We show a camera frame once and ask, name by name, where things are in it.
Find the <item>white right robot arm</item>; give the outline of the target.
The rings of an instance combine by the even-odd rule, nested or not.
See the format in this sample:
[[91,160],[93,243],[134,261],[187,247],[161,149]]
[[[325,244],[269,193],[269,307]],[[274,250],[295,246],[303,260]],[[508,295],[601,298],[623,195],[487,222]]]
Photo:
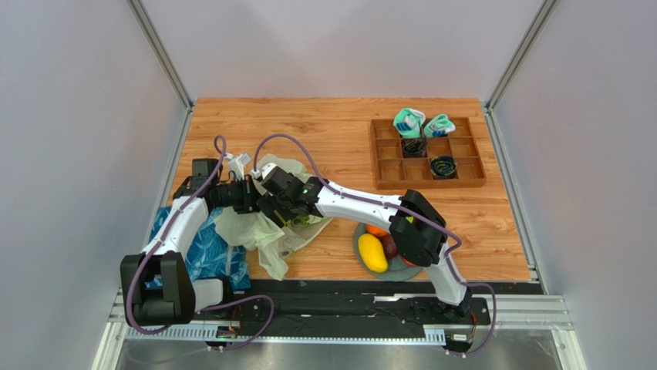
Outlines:
[[302,181],[273,163],[253,170],[252,175],[264,188],[261,211],[274,222],[285,225],[298,217],[337,217],[383,229],[401,256],[425,271],[447,314],[471,316],[473,292],[460,276],[451,258],[453,247],[448,244],[449,239],[458,238],[418,191],[384,196],[342,187],[321,177]]

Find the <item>green fake grapes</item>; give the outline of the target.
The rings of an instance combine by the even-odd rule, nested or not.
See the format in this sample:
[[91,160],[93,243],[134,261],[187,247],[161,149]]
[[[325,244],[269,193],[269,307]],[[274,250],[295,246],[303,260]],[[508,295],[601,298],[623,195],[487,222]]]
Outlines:
[[308,228],[312,225],[310,216],[299,216],[290,221],[290,227]]

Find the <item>dark red fake plum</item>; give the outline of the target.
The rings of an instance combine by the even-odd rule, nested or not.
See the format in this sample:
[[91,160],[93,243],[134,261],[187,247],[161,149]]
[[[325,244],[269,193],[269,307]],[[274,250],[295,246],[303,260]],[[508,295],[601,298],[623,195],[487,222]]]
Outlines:
[[381,237],[380,242],[382,244],[382,249],[387,260],[392,260],[399,254],[396,243],[391,235],[388,234]]

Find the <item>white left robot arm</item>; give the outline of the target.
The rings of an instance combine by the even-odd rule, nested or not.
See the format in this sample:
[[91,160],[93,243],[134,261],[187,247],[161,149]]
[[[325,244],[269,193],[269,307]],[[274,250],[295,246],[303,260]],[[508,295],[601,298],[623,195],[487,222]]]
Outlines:
[[219,160],[192,162],[190,176],[160,210],[149,243],[120,263],[128,324],[156,333],[189,323],[204,308],[228,303],[251,281],[240,245],[231,247],[214,231],[218,216],[257,209],[260,197],[248,175],[230,170],[222,181]]

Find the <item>pale yellow plastic bag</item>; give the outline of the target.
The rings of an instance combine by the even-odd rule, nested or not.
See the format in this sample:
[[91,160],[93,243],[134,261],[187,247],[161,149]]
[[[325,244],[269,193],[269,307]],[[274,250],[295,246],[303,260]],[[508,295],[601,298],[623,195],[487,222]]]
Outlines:
[[226,207],[216,222],[216,232],[230,247],[257,251],[259,265],[271,278],[282,281],[288,273],[285,259],[310,244],[332,222],[331,217],[310,218],[308,228],[279,227],[260,212],[237,214]]

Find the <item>yellow fake mango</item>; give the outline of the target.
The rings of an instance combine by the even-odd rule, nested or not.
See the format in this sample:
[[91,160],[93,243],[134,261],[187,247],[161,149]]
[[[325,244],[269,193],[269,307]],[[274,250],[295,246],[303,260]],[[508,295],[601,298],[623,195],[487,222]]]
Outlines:
[[389,263],[382,243],[377,237],[364,233],[359,237],[357,244],[360,257],[368,270],[377,274],[387,272]]

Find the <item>red fake fruit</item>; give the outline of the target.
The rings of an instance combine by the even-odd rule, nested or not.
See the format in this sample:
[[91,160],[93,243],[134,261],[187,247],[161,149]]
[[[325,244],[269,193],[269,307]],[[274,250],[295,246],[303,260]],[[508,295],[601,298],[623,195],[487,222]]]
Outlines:
[[409,266],[409,267],[418,267],[416,264],[414,264],[414,263],[408,261],[406,258],[404,258],[404,256],[399,255],[398,257],[401,259],[401,261],[402,261],[406,266]]

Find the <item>orange fake orange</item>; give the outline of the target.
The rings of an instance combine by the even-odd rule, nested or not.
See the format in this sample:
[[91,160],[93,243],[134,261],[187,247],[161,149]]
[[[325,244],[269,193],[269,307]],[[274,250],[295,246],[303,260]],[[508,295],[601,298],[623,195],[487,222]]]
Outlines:
[[385,237],[386,235],[389,234],[387,230],[384,230],[380,227],[371,224],[366,225],[366,232],[378,238]]

